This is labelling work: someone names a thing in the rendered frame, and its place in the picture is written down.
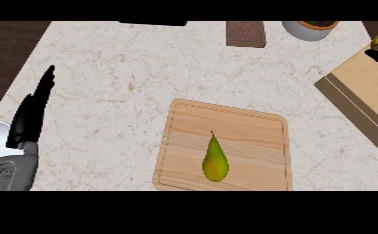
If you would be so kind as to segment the brown rectangular block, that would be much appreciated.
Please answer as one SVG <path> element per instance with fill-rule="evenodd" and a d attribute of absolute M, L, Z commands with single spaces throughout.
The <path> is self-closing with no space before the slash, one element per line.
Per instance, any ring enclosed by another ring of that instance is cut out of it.
<path fill-rule="evenodd" d="M 266 32 L 263 22 L 228 21 L 226 45 L 263 48 L 266 46 Z"/>

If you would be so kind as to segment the pale wooden cutting board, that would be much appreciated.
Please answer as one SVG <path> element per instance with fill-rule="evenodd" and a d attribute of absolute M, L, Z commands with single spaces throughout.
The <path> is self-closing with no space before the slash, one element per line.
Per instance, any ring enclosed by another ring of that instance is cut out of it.
<path fill-rule="evenodd" d="M 226 178 L 202 172 L 208 142 L 229 162 Z M 293 189 L 288 124 L 276 114 L 185 99 L 171 102 L 154 172 L 160 190 Z"/>

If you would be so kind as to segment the green pear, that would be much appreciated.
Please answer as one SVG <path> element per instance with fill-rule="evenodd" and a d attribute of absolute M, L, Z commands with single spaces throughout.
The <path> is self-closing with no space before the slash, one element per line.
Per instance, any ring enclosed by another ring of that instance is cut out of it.
<path fill-rule="evenodd" d="M 228 158 L 216 138 L 216 135 L 211 135 L 207 153 L 202 161 L 202 172 L 207 179 L 213 182 L 220 182 L 229 172 L 229 163 Z"/>

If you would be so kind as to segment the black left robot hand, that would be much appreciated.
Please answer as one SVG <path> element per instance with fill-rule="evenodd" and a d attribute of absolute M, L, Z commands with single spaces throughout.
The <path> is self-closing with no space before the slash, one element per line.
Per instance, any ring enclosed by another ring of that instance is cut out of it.
<path fill-rule="evenodd" d="M 19 149 L 21 143 L 39 141 L 44 109 L 53 86 L 55 66 L 50 66 L 42 76 L 34 93 L 25 96 L 16 110 L 6 140 L 8 148 Z"/>

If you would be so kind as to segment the white pot with orange rim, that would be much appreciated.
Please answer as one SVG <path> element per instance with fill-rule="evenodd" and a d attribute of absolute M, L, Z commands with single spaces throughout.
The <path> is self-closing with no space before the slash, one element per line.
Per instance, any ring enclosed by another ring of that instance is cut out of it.
<path fill-rule="evenodd" d="M 328 26 L 316 26 L 304 21 L 284 21 L 282 26 L 287 32 L 303 41 L 322 40 L 334 28 L 338 25 L 338 21 L 332 21 Z"/>

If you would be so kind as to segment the black flat object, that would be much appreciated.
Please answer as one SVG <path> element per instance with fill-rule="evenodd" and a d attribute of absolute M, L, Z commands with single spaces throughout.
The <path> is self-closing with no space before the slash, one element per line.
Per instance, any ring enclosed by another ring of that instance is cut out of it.
<path fill-rule="evenodd" d="M 174 26 L 185 27 L 188 21 L 118 21 L 120 23 L 135 24 L 135 25 L 157 25 L 157 26 Z"/>

